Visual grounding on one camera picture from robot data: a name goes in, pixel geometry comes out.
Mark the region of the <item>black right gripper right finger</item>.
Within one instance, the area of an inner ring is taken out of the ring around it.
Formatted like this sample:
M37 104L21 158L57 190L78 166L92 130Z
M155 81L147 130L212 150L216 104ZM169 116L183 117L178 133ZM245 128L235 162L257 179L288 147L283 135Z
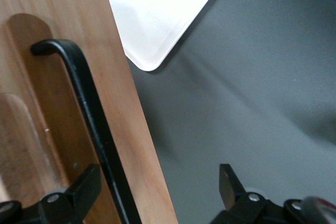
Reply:
M244 189L229 164L219 166L219 193L225 209L211 223L304 223L299 199L276 205L259 193Z

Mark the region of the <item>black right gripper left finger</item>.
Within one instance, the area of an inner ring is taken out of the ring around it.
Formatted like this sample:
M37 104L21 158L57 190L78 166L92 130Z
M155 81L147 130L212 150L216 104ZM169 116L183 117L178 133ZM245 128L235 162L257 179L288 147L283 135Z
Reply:
M100 166L90 164L64 192L27 208L17 200L1 202L1 223L83 223L100 192Z

